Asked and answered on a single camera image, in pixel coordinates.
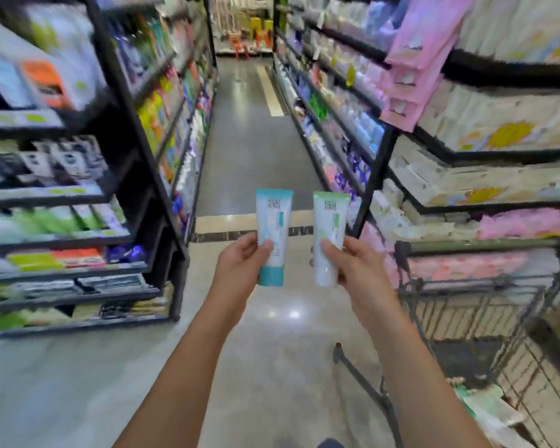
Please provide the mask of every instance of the white floor stripe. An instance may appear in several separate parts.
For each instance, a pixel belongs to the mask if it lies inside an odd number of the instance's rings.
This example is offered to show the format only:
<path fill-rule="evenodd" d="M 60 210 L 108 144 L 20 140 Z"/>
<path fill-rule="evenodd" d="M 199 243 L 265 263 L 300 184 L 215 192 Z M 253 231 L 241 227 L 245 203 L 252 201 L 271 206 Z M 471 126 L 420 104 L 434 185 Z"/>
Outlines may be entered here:
<path fill-rule="evenodd" d="M 266 102 L 268 103 L 268 108 L 270 109 L 270 115 L 274 118 L 277 116 L 284 116 L 284 112 L 282 111 L 280 102 L 278 102 L 276 92 L 274 91 L 272 82 L 270 82 L 266 68 L 264 66 L 257 66 L 257 74 L 261 80 L 263 94 L 266 96 Z"/>

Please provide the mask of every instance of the tube cap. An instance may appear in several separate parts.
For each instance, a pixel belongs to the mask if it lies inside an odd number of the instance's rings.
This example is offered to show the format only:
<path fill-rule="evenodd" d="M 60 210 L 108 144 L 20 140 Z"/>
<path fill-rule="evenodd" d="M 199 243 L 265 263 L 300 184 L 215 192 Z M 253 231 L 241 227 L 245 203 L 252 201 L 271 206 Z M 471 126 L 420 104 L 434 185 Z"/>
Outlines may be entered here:
<path fill-rule="evenodd" d="M 259 286 L 284 286 L 284 266 L 259 269 Z"/>

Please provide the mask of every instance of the shiny floor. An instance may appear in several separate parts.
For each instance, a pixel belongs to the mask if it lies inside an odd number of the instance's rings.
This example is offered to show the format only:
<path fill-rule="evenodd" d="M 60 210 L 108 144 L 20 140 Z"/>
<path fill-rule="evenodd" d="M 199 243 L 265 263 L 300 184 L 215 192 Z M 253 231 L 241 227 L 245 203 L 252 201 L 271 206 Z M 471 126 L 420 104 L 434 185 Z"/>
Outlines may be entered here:
<path fill-rule="evenodd" d="M 270 115 L 260 74 L 271 63 L 218 58 L 198 217 L 254 213 L 257 188 L 293 190 L 292 209 L 312 209 L 312 193 L 322 190 L 291 117 Z"/>
<path fill-rule="evenodd" d="M 383 415 L 332 362 L 340 341 L 379 383 L 347 295 L 314 286 L 312 242 L 290 238 L 284 288 L 251 296 L 220 357 L 199 448 L 315 448 L 328 437 L 345 448 L 394 446 Z M 0 448 L 111 447 L 200 308 L 226 245 L 191 244 L 178 324 L 0 342 Z"/>

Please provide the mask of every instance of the cart handle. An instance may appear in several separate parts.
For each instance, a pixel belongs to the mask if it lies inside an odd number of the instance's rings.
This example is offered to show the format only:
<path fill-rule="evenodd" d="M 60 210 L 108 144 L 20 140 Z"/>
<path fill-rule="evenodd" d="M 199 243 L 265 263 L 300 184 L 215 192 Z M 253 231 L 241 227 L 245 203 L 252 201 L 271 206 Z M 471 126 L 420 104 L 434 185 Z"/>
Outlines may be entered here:
<path fill-rule="evenodd" d="M 494 251 L 552 248 L 560 259 L 560 236 L 543 239 L 438 240 L 435 242 L 403 242 L 394 245 L 396 265 L 411 273 L 408 258 L 456 253 L 489 253 Z"/>

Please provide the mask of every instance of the skincare tube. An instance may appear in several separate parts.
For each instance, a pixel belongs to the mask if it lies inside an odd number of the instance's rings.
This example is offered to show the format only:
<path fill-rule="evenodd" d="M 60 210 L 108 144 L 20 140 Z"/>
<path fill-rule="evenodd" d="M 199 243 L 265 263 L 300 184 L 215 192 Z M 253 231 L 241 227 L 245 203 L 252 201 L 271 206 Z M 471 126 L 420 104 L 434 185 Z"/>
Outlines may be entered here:
<path fill-rule="evenodd" d="M 259 269 L 259 284 L 284 286 L 284 258 L 290 225 L 292 190 L 257 189 L 255 203 L 257 243 L 262 245 L 268 239 L 274 242 L 274 250 L 268 262 Z"/>
<path fill-rule="evenodd" d="M 351 197 L 346 194 L 314 192 L 314 269 L 315 284 L 331 287 L 338 283 L 338 270 L 324 255 L 321 239 L 328 239 L 342 250 L 346 216 Z"/>

